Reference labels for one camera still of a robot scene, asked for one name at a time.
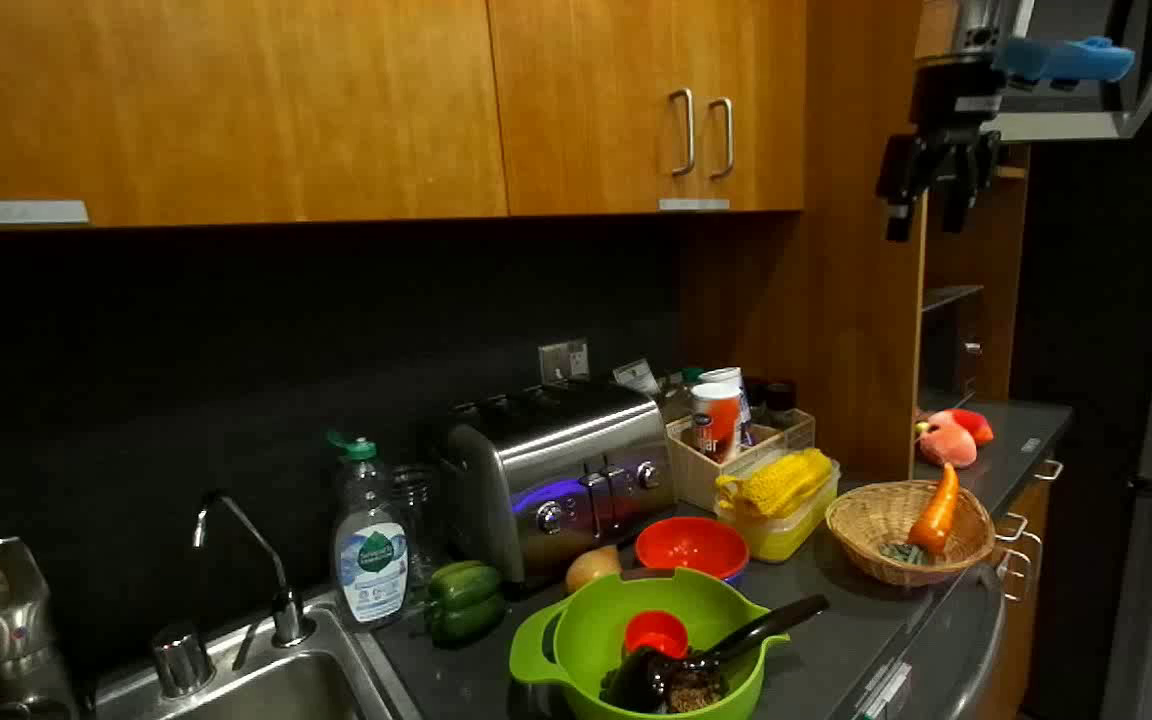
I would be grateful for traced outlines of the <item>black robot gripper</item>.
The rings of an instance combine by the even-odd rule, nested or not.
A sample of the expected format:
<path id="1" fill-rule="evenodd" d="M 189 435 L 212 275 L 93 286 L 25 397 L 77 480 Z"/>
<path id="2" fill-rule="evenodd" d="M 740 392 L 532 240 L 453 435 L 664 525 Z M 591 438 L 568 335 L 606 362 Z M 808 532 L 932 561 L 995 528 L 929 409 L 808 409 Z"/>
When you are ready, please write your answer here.
<path id="1" fill-rule="evenodd" d="M 1002 77 L 988 54 L 935 54 L 917 68 L 912 128 L 884 142 L 877 197 L 889 208 L 884 233 L 912 237 L 912 204 L 923 180 L 945 185 L 945 233 L 960 233 L 978 192 L 990 185 L 995 135 L 978 128 L 1000 111 Z"/>

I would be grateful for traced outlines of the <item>robot arm with blue cover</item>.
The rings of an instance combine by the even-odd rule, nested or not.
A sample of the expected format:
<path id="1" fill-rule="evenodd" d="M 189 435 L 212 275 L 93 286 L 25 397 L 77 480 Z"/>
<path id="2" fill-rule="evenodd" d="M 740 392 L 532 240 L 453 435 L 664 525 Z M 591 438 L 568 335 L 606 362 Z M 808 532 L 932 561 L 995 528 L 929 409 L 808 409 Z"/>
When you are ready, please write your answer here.
<path id="1" fill-rule="evenodd" d="M 960 233 L 1007 142 L 1131 141 L 1152 111 L 1152 0 L 946 0 L 877 197 L 896 244 L 935 197 Z"/>

